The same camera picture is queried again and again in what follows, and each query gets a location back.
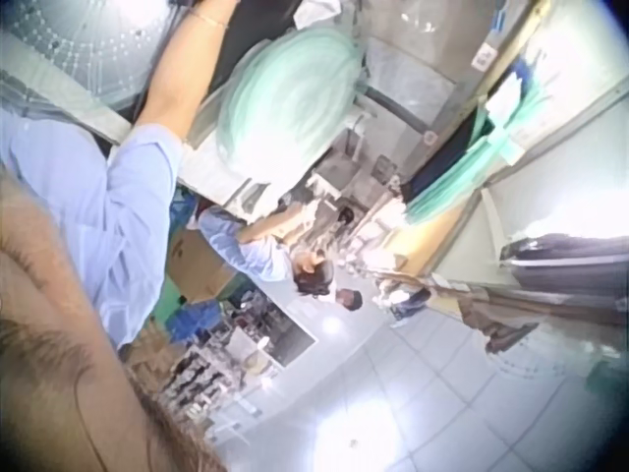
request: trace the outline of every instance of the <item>box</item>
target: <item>box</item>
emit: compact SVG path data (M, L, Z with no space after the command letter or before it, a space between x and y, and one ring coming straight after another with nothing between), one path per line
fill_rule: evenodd
M203 238L200 231L182 229L168 248L166 273L189 303L218 297L238 273Z

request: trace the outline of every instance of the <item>sleeve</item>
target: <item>sleeve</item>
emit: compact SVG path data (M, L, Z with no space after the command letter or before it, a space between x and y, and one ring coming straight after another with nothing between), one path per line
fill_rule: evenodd
M133 340L159 298L183 144L159 125L136 128L107 171L104 221L122 241L101 289L101 316L116 345Z
M242 226L243 223L216 207L207 209L199 218L203 237L231 267L265 281L287 278L291 273L287 251L272 236L240 244L236 235Z

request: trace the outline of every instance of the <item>label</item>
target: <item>label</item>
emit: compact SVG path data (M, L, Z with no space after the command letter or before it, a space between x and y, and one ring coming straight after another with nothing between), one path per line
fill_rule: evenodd
M486 72L497 55L498 51L484 42L479 51L476 53L476 56L474 56L472 67L478 71Z

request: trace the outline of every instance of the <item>bracelet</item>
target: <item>bracelet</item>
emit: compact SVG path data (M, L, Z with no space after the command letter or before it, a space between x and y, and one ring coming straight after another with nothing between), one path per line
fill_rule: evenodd
M199 13L197 10L190 10L190 14L193 17L197 17L198 19L206 22L211 27L221 27L221 28L223 28L225 30L227 30L229 28L229 25L227 25L226 23L219 22L219 21L215 20L214 18L207 17L203 13Z

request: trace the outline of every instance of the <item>person's arm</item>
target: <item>person's arm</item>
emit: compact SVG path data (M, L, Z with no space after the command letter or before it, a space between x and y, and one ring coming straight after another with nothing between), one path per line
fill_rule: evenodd
M59 228L38 203L0 166L0 435L9 464L50 472L203 464L225 472L130 384Z
M272 214L242 228L236 237L241 244L251 243L266 236L276 236L283 239L304 222L304 215L303 205L290 205L286 211Z
M282 242L288 247L297 244L300 238L313 228L313 223L314 222L311 221L308 223L300 224L298 227L296 227L294 230L290 231L286 236L284 236L284 238L282 238Z
M137 125L159 124L186 138L209 88L223 36L240 0L202 0L168 42Z

